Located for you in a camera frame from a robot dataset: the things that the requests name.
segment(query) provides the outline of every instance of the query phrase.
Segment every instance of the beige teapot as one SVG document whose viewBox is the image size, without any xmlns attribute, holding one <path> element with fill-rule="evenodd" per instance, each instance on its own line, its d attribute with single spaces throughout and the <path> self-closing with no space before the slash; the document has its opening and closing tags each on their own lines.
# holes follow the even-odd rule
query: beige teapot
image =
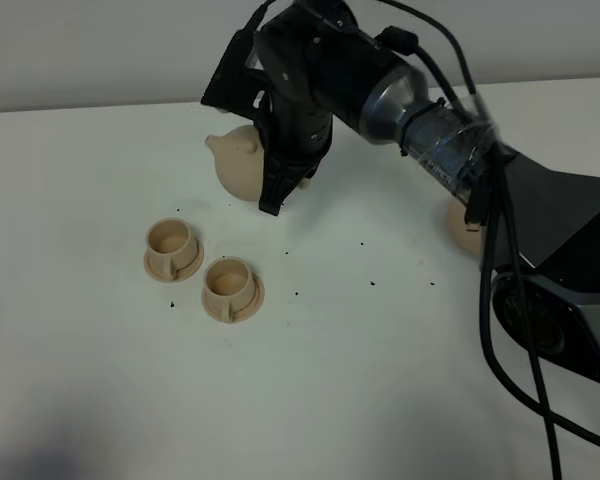
<svg viewBox="0 0 600 480">
<path fill-rule="evenodd" d="M 224 189 L 245 202 L 257 202 L 262 193 L 264 148 L 253 125 L 244 125 L 224 136 L 209 135 L 205 140 L 215 158 L 216 175 Z M 304 179 L 299 188 L 309 186 Z"/>
</svg>

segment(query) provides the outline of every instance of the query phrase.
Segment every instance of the beige cup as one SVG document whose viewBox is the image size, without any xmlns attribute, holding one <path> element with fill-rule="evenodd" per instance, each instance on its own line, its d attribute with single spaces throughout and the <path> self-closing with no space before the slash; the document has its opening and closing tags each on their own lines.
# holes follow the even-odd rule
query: beige cup
<svg viewBox="0 0 600 480">
<path fill-rule="evenodd" d="M 246 320 L 264 301 L 264 286 L 249 265 L 236 257 L 216 260 L 204 274 L 202 304 L 224 323 Z"/>
<path fill-rule="evenodd" d="M 204 254 L 191 226 L 179 218 L 167 218 L 147 232 L 145 269 L 155 280 L 178 282 L 193 275 Z"/>
</svg>

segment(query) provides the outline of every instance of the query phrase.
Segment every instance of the table surface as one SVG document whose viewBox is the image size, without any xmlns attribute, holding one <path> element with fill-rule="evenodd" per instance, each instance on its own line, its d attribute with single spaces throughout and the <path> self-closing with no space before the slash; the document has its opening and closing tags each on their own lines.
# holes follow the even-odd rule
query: table surface
<svg viewBox="0 0 600 480">
<path fill-rule="evenodd" d="M 600 79 L 480 91 L 513 146 L 600 176 Z M 338 123 L 310 188 L 265 215 L 203 143 L 243 123 L 199 104 L 0 114 L 0 478 L 550 478 L 541 419 L 483 360 L 448 194 Z M 203 268 L 253 265 L 256 316 L 209 318 L 201 273 L 146 275 L 145 232 L 173 216 Z M 494 343 L 533 393 L 495 320 Z M 543 366 L 553 409 L 600 434 L 600 385 Z M 558 437 L 564 477 L 600 480 L 600 450 Z"/>
</svg>

